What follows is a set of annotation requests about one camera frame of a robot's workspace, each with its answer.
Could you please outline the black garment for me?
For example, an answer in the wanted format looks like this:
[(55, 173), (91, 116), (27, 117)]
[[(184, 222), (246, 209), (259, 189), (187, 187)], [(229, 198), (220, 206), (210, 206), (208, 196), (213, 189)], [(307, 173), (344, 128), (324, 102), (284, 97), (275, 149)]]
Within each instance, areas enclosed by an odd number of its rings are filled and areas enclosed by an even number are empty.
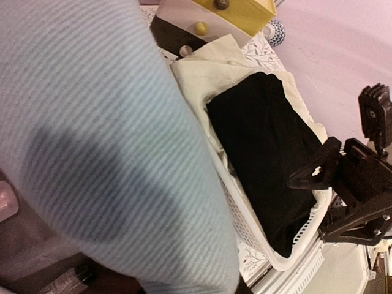
[(321, 147), (273, 74), (257, 72), (246, 77), (214, 97), (206, 108), (244, 189), (256, 190), (260, 183), (289, 188), (289, 176)]

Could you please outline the yellow and white storage box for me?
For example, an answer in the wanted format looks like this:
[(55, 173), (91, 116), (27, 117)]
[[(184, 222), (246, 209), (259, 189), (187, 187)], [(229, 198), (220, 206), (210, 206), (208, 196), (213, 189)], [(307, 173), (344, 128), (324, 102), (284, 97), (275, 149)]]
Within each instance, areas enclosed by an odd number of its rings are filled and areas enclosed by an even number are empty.
[(277, 15), (274, 1), (161, 1), (150, 24), (158, 46), (186, 57), (230, 34), (244, 47)]

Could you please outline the pink and teal kids suitcase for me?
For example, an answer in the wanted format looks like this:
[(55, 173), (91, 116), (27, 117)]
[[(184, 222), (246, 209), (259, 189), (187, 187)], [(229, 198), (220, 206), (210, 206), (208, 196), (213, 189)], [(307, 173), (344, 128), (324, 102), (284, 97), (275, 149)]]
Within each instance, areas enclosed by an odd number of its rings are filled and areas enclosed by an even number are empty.
[(61, 239), (1, 175), (1, 293), (144, 293)]

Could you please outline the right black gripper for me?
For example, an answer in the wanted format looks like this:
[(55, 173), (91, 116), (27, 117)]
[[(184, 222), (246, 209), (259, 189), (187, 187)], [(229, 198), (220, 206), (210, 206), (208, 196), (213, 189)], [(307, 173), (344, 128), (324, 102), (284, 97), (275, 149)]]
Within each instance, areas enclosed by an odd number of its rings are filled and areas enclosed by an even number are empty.
[(291, 189), (327, 190), (346, 206), (328, 209), (318, 233), (325, 243), (377, 245), (391, 229), (391, 165), (355, 138), (328, 137), (288, 178)]

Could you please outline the pale blue garment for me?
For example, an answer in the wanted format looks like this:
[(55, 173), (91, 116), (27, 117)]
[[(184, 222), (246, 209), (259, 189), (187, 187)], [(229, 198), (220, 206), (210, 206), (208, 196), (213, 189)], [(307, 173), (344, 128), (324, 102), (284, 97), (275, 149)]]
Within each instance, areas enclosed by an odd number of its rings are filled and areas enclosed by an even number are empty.
[(236, 291), (224, 191), (137, 1), (1, 2), (1, 170), (147, 293)]

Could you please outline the floral white tablecloth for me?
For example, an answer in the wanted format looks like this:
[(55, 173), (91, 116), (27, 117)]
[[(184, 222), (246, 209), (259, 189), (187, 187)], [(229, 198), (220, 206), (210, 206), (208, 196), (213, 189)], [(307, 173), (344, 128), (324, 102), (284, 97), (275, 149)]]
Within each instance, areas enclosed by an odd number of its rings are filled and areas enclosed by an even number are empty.
[[(298, 92), (293, 75), (286, 71), (277, 54), (261, 33), (258, 33), (241, 50), (236, 50), (235, 53), (237, 55), (233, 59), (235, 62), (254, 72), (275, 74), (277, 78), (280, 78), (283, 82), (286, 98), (293, 110), (297, 112), (318, 139), (321, 141), (326, 139), (325, 128), (313, 121)], [(308, 220), (293, 238), (291, 255), (289, 258), (285, 258), (279, 255), (269, 244), (263, 231), (263, 225), (257, 219), (239, 180), (228, 171), (226, 156), (223, 153), (216, 152), (212, 143), (209, 143), (208, 147), (232, 211), (238, 239), (241, 274), (246, 279), (250, 279), (259, 268), (273, 267), (276, 271), (292, 269), (312, 241), (325, 212), (325, 202), (330, 198), (330, 193), (313, 192), (316, 204), (309, 210)]]

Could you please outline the beige garment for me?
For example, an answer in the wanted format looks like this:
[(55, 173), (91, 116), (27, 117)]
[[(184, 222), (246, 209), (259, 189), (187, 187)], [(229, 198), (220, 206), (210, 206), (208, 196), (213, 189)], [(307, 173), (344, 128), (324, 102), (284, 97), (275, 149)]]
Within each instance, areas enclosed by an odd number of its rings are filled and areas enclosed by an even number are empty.
[(322, 124), (314, 122), (301, 97), (293, 75), (287, 71), (270, 71), (261, 67), (251, 67), (231, 35), (214, 40), (191, 55), (171, 64), (171, 71), (177, 84), (199, 120), (211, 145), (210, 150), (225, 169), (228, 159), (206, 113), (205, 105), (213, 97), (237, 85), (256, 72), (274, 74), (283, 84), (284, 94), (293, 109), (324, 143), (327, 132)]

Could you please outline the black white patterned cloth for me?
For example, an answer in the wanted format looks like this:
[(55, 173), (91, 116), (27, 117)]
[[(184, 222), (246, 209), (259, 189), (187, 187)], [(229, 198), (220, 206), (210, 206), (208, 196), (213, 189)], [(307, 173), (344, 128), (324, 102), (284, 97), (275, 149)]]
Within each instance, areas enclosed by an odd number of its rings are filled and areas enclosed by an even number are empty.
[(284, 42), (286, 31), (279, 20), (271, 20), (263, 28), (262, 34), (271, 47), (277, 47)]

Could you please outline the white plastic mesh basket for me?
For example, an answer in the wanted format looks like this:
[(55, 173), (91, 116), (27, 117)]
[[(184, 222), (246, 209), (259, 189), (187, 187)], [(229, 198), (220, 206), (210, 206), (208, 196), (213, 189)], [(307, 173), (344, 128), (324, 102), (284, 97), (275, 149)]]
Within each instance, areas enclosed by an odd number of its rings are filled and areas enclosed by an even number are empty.
[(209, 153), (232, 212), (238, 238), (262, 253), (278, 271), (289, 270), (304, 253), (326, 216), (332, 190), (243, 188), (213, 147)]

